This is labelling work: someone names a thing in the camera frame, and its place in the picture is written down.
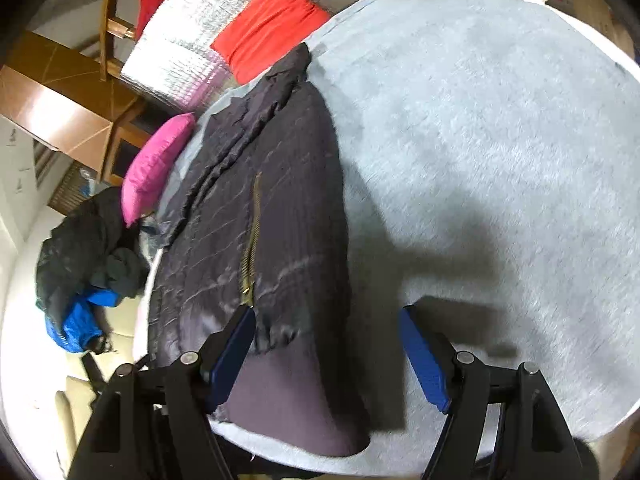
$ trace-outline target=reflective bubble wrap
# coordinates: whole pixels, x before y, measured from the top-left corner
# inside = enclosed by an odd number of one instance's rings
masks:
[[[313,0],[335,14],[357,0]],[[165,0],[145,27],[122,78],[180,110],[201,110],[235,86],[231,70],[211,49],[216,36],[249,0]]]

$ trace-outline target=blue jacket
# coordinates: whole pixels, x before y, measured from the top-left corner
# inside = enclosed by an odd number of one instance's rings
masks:
[[[92,306],[116,306],[118,295],[112,290],[90,289],[72,301],[71,309],[62,323],[62,333],[58,334],[49,316],[46,316],[47,334],[67,352],[78,353],[86,350],[90,339],[101,336],[102,330],[95,322]]]

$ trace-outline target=jacket zipper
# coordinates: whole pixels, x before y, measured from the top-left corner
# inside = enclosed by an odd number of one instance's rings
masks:
[[[240,303],[247,306],[254,306],[254,283],[255,283],[255,249],[260,236],[260,176],[258,173],[254,180],[254,218],[251,222],[251,232],[249,242],[242,254],[240,263]]]

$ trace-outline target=blue gripper pad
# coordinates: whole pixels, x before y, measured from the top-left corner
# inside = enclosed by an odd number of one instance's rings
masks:
[[[414,368],[424,396],[442,413],[447,413],[451,398],[447,394],[446,377],[407,308],[400,311],[399,329],[404,352]]]
[[[211,412],[229,398],[254,335],[255,314],[252,308],[248,308],[211,370],[210,391],[207,399],[207,407]]]

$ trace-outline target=black puffer jacket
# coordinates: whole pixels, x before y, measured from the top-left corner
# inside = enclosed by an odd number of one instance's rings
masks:
[[[84,291],[95,267],[116,248],[123,231],[120,188],[109,187],[82,202],[42,243],[36,304],[59,332],[71,299]]]
[[[238,304],[257,335],[226,418],[311,452],[368,443],[346,365],[349,312],[342,170],[329,112],[300,45],[212,116],[162,222],[166,250],[149,307],[149,352],[198,350]]]

